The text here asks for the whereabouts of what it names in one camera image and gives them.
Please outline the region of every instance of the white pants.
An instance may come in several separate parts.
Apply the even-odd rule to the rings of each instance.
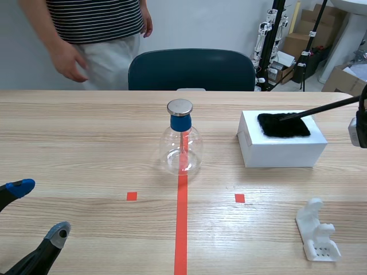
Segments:
[[[96,44],[77,45],[88,70],[85,90],[126,91],[128,69],[138,55],[140,34]]]

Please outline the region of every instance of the blue gripper tip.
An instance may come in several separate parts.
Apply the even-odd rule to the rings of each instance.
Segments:
[[[6,184],[6,189],[18,199],[28,195],[35,187],[36,182],[32,179],[24,179],[19,182],[10,182]]]

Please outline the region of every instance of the person's hand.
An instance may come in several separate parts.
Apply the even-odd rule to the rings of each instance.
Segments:
[[[88,80],[76,66],[78,63],[83,69],[87,69],[87,63],[71,44],[61,40],[57,46],[49,49],[49,53],[54,67],[63,76],[79,83]]]
[[[146,6],[142,6],[142,16],[144,20],[144,28],[142,29],[141,33],[144,34],[144,38],[150,37],[151,33],[153,32],[153,21],[151,20],[150,13]]]

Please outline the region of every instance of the black sponge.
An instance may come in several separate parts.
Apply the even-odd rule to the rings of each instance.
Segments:
[[[296,136],[310,136],[310,130],[302,119],[279,119],[293,113],[262,113],[257,117],[264,134],[273,138],[294,138]]]

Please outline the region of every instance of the black rod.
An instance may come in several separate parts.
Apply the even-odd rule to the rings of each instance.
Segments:
[[[325,7],[326,7],[326,4],[327,4],[327,0],[324,0],[323,3],[322,3],[322,6],[321,6],[321,9],[320,9],[320,12],[319,12],[319,15],[317,17],[317,20],[316,20],[316,23],[315,23],[315,26],[313,28],[313,32],[317,32],[317,29],[318,29],[318,26],[321,22],[321,18],[322,18],[322,15],[325,11]],[[311,47],[312,47],[312,43],[314,42],[314,37],[310,37],[309,39],[309,42],[307,44],[307,47],[306,47],[306,50],[305,52],[309,52],[311,50]],[[308,58],[309,56],[300,56],[298,58],[298,61],[296,63],[296,65],[294,66],[293,70],[289,71],[281,80],[279,80],[274,86],[271,87],[271,89],[269,91],[272,91],[275,87],[277,87],[284,79],[286,79],[287,76],[289,76],[293,71],[297,70],[298,68],[298,64],[299,63],[304,63],[304,64],[307,64],[308,63]],[[302,83],[303,83],[303,91],[306,90],[305,88],[305,83],[306,83],[306,67],[303,67],[303,79],[302,79]]]
[[[336,108],[347,106],[347,105],[350,105],[350,104],[353,104],[353,103],[357,103],[357,102],[360,101],[360,98],[361,98],[361,96],[354,96],[354,97],[351,97],[349,99],[344,99],[344,100],[341,100],[341,101],[330,103],[328,105],[317,107],[317,108],[314,108],[314,109],[311,109],[311,110],[308,110],[308,111],[304,111],[304,112],[301,112],[301,113],[295,113],[293,115],[285,116],[285,117],[282,117],[279,120],[280,121],[285,121],[285,120],[288,120],[288,119],[301,119],[305,116],[311,116],[311,115],[315,115],[317,113],[322,113],[322,112],[326,112],[326,111],[329,111],[329,110],[332,110],[332,109],[336,109]]]
[[[270,57],[271,57],[271,53],[273,51],[274,48],[274,43],[275,43],[275,38],[276,38],[276,34],[278,33],[278,28],[279,28],[279,24],[280,21],[282,20],[282,16],[283,16],[283,11],[284,11],[284,6],[286,4],[286,0],[274,0],[273,2],[273,9],[277,10],[278,13],[276,15],[276,19],[275,19],[275,23],[272,26],[272,30],[270,32],[268,32],[265,41],[264,41],[264,48],[263,51],[261,53],[261,60],[260,60],[260,64],[259,67],[261,68],[261,71],[258,73],[258,78],[265,78],[266,83],[264,83],[263,85],[261,85],[261,89],[263,91],[266,91],[266,87],[268,85],[268,67],[270,64]]]

